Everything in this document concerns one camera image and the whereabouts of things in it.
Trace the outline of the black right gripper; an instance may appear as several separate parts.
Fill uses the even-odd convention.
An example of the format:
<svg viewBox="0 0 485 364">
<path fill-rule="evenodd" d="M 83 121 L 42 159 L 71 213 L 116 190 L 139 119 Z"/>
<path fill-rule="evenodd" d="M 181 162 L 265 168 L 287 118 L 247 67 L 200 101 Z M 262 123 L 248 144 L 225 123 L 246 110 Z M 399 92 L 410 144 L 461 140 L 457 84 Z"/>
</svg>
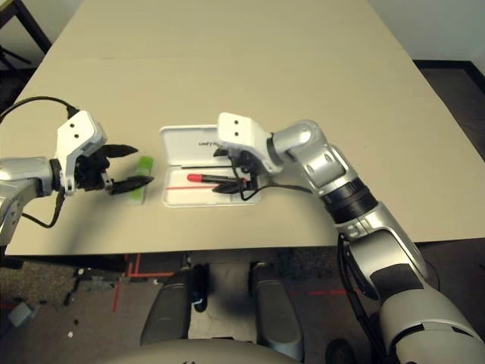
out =
<svg viewBox="0 0 485 364">
<path fill-rule="evenodd" d="M 228 156 L 231 165 L 236 169 L 241 184 L 237 182 L 224 182 L 213 188 L 214 193 L 234 194 L 244 190 L 257 190 L 259 188 L 258 175 L 261 170 L 260 163 L 253 154 L 246 151 L 229 152 L 226 149 L 218 148 L 215 150 L 214 157 Z"/>
</svg>

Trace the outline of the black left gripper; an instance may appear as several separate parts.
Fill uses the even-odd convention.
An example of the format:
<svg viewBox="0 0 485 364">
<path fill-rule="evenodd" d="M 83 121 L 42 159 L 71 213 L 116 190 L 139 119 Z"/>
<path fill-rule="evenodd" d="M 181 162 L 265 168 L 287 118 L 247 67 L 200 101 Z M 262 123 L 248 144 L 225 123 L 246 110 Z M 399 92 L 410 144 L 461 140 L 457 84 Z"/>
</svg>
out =
<svg viewBox="0 0 485 364">
<path fill-rule="evenodd" d="M 133 146 L 106 144 L 105 155 L 94 153 L 78 157 L 75 166 L 76 187 L 85 191 L 109 190 L 111 195 L 117 195 L 138 190 L 151 183 L 154 180 L 152 176 L 137 175 L 114 183 L 108 176 L 108 158 L 122 158 L 134 153 L 137 153 L 137 148 Z"/>
</svg>

